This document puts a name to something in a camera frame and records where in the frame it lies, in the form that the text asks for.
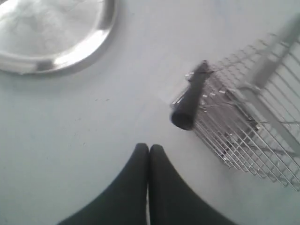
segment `black rubber handle grip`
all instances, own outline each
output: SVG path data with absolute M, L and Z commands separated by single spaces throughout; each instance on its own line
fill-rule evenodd
M 171 114 L 172 123 L 184 130 L 192 130 L 194 121 L 199 106 L 199 99 L 202 95 L 202 90 L 206 79 L 210 76 L 207 61 L 194 71 L 190 79 L 190 86 L 180 101 L 175 104 Z

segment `stainless steel lid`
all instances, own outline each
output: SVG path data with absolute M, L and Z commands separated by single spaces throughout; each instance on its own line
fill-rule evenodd
M 52 72 L 95 52 L 110 33 L 117 0 L 0 0 L 0 69 Z

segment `white surface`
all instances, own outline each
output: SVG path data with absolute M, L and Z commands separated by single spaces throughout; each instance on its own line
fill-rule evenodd
M 64 76 L 0 76 L 0 224 L 52 225 L 93 200 L 137 142 L 164 146 L 213 207 L 240 224 L 299 224 L 300 193 L 228 170 L 169 122 L 183 74 L 276 31 L 295 0 L 123 0 L 99 61 Z

